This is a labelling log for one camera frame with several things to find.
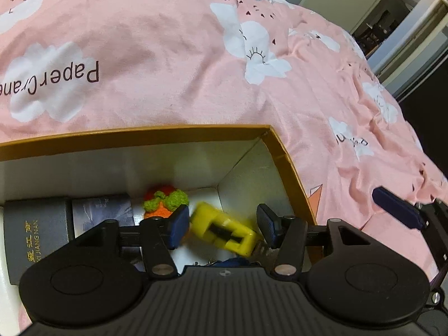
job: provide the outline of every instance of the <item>circular black pad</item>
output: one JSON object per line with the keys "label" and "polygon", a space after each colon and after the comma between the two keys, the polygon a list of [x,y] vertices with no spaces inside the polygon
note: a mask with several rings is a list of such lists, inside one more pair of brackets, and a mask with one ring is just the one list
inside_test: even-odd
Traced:
{"label": "circular black pad", "polygon": [[84,327],[128,310],[143,281],[130,263],[97,247],[74,247],[42,259],[20,281],[31,319],[53,326]]}
{"label": "circular black pad", "polygon": [[380,244],[343,246],[311,268],[307,288],[323,310],[364,326],[408,321],[429,296],[425,273]]}

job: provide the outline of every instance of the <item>blue handle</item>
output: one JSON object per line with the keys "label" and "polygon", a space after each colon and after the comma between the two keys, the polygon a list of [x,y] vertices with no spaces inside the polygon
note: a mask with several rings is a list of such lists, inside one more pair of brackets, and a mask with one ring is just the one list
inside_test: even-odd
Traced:
{"label": "blue handle", "polygon": [[284,237],[281,219],[264,203],[257,207],[257,225],[267,245],[278,249]]}
{"label": "blue handle", "polygon": [[181,240],[187,233],[190,227],[190,211],[188,206],[180,205],[177,210],[175,210],[170,218],[171,221],[171,232],[168,238],[168,248],[175,249],[181,244]]}
{"label": "blue handle", "polygon": [[423,228],[423,220],[418,210],[406,200],[397,197],[384,187],[377,187],[372,192],[372,199],[383,210],[390,213],[410,229]]}

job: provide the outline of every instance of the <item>blue object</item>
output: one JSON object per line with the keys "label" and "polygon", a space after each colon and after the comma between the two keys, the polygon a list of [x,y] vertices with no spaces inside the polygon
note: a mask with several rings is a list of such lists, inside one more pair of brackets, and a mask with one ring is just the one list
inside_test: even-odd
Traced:
{"label": "blue object", "polygon": [[372,199],[383,210],[387,211],[410,229],[423,228],[423,219],[418,210],[406,200],[397,197],[384,187],[377,187],[372,192]]}
{"label": "blue object", "polygon": [[168,248],[175,249],[181,244],[181,240],[190,227],[190,211],[188,206],[180,205],[171,216]]}
{"label": "blue object", "polygon": [[227,260],[224,260],[223,262],[214,262],[213,264],[210,264],[210,267],[218,267],[218,268],[236,268],[236,267],[248,267],[250,265],[250,261],[237,257],[237,258],[230,258]]}
{"label": "blue object", "polygon": [[271,249],[279,248],[284,237],[281,219],[264,203],[257,207],[257,225],[267,245]]}

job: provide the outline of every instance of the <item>yellow toy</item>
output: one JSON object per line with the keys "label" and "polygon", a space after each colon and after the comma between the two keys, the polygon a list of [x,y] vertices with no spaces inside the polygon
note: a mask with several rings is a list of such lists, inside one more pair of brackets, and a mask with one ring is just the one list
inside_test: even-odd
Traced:
{"label": "yellow toy", "polygon": [[191,215],[191,230],[206,242],[249,257],[259,240],[258,234],[205,202],[200,202]]}

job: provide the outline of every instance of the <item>metal screw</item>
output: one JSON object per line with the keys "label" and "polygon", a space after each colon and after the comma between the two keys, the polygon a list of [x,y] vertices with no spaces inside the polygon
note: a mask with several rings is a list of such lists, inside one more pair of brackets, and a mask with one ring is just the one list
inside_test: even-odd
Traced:
{"label": "metal screw", "polygon": [[280,264],[275,267],[274,271],[281,276],[291,276],[297,271],[297,268],[290,264]]}
{"label": "metal screw", "polygon": [[174,271],[174,268],[169,264],[157,264],[154,265],[151,270],[158,276],[167,276]]}
{"label": "metal screw", "polygon": [[438,292],[435,292],[431,297],[432,303],[435,305],[440,302],[440,294]]}

